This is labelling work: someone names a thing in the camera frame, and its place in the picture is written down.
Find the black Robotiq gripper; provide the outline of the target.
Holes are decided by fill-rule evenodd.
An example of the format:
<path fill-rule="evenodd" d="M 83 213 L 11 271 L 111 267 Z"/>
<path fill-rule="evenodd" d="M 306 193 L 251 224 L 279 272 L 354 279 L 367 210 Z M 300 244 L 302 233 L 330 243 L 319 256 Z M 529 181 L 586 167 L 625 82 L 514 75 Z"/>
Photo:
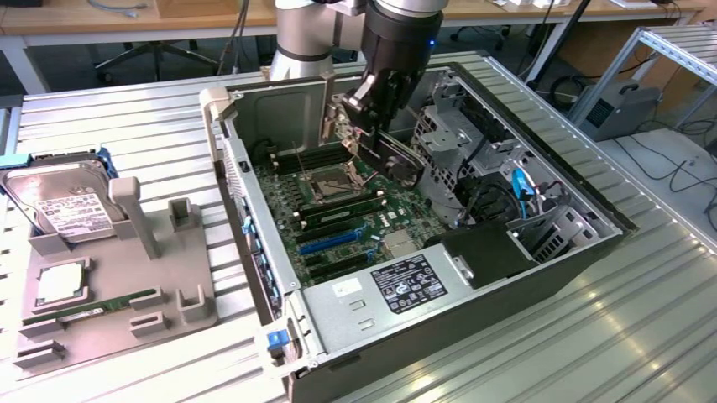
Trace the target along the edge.
<path fill-rule="evenodd" d="M 342 103 L 351 125 L 364 133 L 386 130 L 407 105 L 429 63 L 442 25 L 437 7 L 366 8 L 360 50 L 366 68 Z"/>

